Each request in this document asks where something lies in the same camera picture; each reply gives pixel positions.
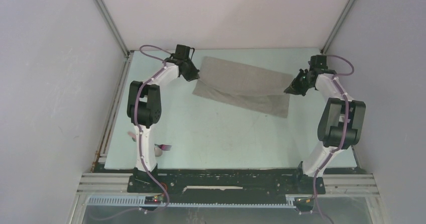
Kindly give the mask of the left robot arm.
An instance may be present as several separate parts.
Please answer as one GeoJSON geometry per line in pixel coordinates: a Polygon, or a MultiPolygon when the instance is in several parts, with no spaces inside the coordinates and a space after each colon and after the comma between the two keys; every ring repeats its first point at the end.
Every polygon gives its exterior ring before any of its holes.
{"type": "Polygon", "coordinates": [[[153,45],[142,45],[141,54],[159,60],[160,69],[144,81],[132,81],[129,87],[127,116],[135,129],[137,143],[137,160],[133,177],[146,192],[158,188],[159,179],[155,145],[151,135],[153,127],[162,115],[161,89],[173,80],[183,77],[191,82],[199,79],[199,70],[192,58],[193,47],[178,44],[174,52],[153,45]]]}

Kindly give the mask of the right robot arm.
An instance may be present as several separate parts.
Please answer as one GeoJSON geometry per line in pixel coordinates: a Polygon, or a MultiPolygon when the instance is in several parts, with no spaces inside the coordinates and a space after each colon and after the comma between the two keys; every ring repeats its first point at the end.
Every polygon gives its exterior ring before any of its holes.
{"type": "Polygon", "coordinates": [[[292,186],[299,193],[316,184],[330,162],[344,150],[359,143],[366,104],[352,98],[341,85],[342,74],[329,69],[327,55],[311,56],[308,69],[301,69],[284,93],[305,96],[313,88],[326,105],[317,128],[319,143],[307,160],[301,161],[292,186]]]}

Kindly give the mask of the grey cloth napkin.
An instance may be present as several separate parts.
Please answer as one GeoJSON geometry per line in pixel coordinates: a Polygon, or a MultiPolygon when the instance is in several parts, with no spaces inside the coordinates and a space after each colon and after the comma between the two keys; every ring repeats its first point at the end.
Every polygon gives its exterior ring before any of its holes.
{"type": "Polygon", "coordinates": [[[290,74],[204,57],[193,94],[280,118],[288,116],[290,74]]]}

